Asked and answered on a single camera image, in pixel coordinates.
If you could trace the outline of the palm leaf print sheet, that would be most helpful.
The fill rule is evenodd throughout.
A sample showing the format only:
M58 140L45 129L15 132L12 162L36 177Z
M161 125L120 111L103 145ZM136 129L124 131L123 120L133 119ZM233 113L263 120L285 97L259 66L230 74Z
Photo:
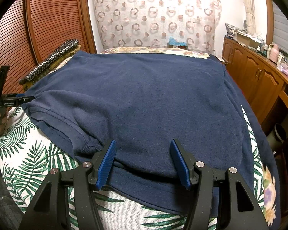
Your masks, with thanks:
M267 229L263 212L236 168L210 168L194 157L198 183L186 189L187 214L180 229ZM108 229L107 220L123 213L126 198L90 184L92 161L78 164L46 139L21 107L7 118L0 138L0 164L7 189L23 212L21 229ZM115 218L117 229L134 223Z

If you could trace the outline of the folded dark circle-patterned garment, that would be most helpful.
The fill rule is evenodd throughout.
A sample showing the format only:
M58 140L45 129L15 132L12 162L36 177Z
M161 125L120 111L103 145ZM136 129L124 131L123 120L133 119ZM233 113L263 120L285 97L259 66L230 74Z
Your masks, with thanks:
M77 39L66 40L61 46L59 46L56 50L54 50L54 52L52 52L46 59L44 59L42 62L40 62L40 64L38 64L35 67L36 70L38 71L38 73L42 72L51 63L53 63L55 60L57 60L61 56L65 55L66 53L69 53L71 50L75 49L78 45L80 45L80 43L79 43L79 40L77 40Z

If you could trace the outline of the wooden louvered wardrobe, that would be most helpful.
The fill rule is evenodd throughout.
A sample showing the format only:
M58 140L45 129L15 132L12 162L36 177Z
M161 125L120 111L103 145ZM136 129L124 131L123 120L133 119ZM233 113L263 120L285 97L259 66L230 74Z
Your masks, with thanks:
M20 93L18 81L68 39L97 52L87 0L16 0L0 20L0 67L10 66L3 92Z

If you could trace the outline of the cream side curtain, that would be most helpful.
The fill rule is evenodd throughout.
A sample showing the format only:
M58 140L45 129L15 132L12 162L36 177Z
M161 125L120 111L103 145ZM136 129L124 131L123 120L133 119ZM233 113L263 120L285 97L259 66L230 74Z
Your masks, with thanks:
M244 3L245 12L246 12L246 26L247 26L248 34L254 35L256 31L254 0L243 0L243 3Z

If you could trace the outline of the grey window blind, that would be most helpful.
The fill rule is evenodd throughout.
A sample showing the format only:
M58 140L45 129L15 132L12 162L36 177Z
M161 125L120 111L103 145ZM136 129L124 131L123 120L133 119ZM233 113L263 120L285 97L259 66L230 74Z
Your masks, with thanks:
M274 12L274 35L273 42L276 43L281 50L288 54L288 20L273 2Z

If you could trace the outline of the patterned bag on sideboard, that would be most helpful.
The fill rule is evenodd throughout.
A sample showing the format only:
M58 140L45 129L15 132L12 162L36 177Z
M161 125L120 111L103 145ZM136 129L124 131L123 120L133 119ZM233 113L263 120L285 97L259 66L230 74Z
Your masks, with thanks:
M226 35L231 38L236 38L238 34L247 36L247 29L237 28L231 24L225 23Z

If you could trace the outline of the circle-patterned sheer curtain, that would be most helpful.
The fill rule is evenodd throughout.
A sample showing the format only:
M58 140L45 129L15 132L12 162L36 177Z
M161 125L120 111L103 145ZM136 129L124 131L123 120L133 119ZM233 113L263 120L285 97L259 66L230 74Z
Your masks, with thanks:
M188 50L215 53L220 0L92 0L103 49L167 47L168 39Z

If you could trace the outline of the purple tissue pack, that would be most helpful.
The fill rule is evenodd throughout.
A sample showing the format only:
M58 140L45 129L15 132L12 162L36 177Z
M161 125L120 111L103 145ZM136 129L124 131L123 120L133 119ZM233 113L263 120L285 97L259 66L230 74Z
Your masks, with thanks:
M288 65L286 63L281 63L280 65L277 65L277 69L279 69L279 71L288 76Z

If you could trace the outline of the pink thermos jug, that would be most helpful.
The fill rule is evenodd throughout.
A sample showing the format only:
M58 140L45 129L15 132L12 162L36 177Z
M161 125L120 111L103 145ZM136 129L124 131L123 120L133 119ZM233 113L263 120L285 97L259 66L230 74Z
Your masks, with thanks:
M270 44L269 45L269 59L277 64L278 56L279 56L279 47L277 44Z

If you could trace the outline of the cardboard box on sideboard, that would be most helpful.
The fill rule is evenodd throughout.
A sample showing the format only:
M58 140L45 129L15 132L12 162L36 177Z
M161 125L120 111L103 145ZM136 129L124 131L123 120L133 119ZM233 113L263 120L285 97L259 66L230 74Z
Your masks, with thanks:
M258 47L261 46L260 40L258 40L256 38L254 39L253 37L250 37L248 34L244 34L241 32L237 32L236 41L239 44L242 44L242 45L247 46L247 47L252 47L255 49L257 49Z

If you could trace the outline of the navy blue bed blanket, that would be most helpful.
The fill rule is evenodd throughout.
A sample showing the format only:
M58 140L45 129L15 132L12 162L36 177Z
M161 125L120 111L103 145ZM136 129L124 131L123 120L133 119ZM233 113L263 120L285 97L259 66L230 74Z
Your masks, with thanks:
M221 133L228 133L227 140L233 138L236 131L242 133L241 144L230 144L230 147L240 147L242 153L239 156L230 157L229 160L237 160L236 167L246 181L264 214L269 229L278 229L281 225L280 207L280 184L277 165L274 155L268 143L267 137L262 130L250 104L244 97L241 89L237 86L232 77L228 74L224 64L211 56L209 58L213 67L209 67L215 80L222 78L222 85L214 88L217 94L221 89L225 90L226 96L235 111L230 112L226 117L238 115L235 119L237 127L224 123L221 126Z

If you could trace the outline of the wooden sideboard cabinet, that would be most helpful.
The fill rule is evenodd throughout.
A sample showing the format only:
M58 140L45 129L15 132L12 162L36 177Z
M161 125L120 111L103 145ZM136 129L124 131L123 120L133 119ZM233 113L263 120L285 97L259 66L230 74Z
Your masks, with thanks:
M228 37L224 38L222 57L264 133L270 133L276 124L287 124L288 134L288 76L266 57Z

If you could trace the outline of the box with blue cloth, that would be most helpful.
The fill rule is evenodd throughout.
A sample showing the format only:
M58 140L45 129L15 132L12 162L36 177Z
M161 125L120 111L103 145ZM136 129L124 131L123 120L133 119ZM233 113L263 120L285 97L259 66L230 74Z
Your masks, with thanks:
M168 48L180 48L180 49L187 50L187 43L186 42L181 42L179 40L176 40L173 37L170 37L168 39L167 47Z

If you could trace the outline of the navy blue t-shirt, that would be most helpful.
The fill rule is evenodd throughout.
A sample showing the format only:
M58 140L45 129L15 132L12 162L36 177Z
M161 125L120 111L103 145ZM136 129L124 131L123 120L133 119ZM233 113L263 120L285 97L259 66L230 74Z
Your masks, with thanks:
M113 139L117 152L110 175L120 167L153 180L178 178L170 143L195 129L187 117L195 111L192 76L200 71L193 61L157 53L79 51L27 90L35 99L22 108L52 143L78 161L90 160Z

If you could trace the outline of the floral bed cover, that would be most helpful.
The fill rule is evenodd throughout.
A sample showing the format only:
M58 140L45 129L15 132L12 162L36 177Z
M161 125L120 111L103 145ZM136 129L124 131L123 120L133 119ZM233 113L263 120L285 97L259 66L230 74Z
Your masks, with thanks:
M114 53L157 53L168 54L172 57L191 57L193 64L200 68L198 74L192 76L194 92L191 98L195 104L195 111L188 114L195 126L190 137L180 136L183 145L192 151L195 156L202 158L211 167L224 170L238 164L237 160L231 161L230 157L239 156L240 147L234 149L230 144L241 144L242 133L236 131L233 138L226 139L228 133L221 133L221 126L228 123L237 127L236 114L226 117L235 108L231 106L225 90L221 93L214 91L218 85L222 85L222 78L215 80L209 67L213 67L209 58L211 54L198 51L183 50L180 48L150 48L150 47L118 47L106 50L107 54ZM125 224L125 229L180 229L182 223L178 215L185 214L187 209L186 190L176 177L158 177L152 179L152 175L139 170L126 171L120 167L114 168L110 175L109 186L116 193L126 198L123 213L115 213L107 220L108 229L117 229L114 219L131 217L131 210L135 210L134 223Z

